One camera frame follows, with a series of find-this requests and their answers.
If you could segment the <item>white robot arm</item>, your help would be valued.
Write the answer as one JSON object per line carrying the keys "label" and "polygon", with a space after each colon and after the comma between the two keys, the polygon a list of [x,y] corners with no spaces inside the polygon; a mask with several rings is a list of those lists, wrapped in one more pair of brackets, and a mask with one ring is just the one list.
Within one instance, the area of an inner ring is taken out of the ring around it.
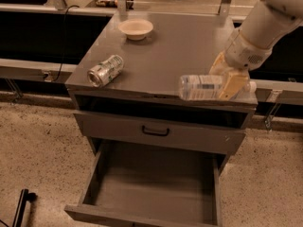
{"label": "white robot arm", "polygon": [[297,29],[302,19],[303,0],[259,0],[211,66],[209,73],[223,78],[214,97],[234,97],[248,84],[249,72],[260,68],[275,44]]}

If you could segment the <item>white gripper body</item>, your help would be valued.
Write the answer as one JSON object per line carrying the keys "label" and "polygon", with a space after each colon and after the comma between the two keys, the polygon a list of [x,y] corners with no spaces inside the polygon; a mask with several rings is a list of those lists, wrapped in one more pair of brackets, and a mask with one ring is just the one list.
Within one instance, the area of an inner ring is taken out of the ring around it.
{"label": "white gripper body", "polygon": [[224,59],[230,67],[237,69],[256,70],[272,54],[272,49],[262,49],[250,44],[239,28],[231,33],[224,47]]}

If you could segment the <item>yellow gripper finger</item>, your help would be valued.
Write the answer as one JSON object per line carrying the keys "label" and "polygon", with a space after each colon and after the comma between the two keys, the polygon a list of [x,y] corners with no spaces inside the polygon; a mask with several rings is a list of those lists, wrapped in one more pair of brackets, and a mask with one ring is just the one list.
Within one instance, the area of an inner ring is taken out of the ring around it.
{"label": "yellow gripper finger", "polygon": [[216,60],[213,62],[209,74],[210,75],[222,75],[223,72],[228,68],[228,64],[225,61],[224,52],[220,52]]}
{"label": "yellow gripper finger", "polygon": [[229,100],[235,96],[249,80],[247,70],[232,69],[223,74],[223,86],[219,92],[220,100]]}

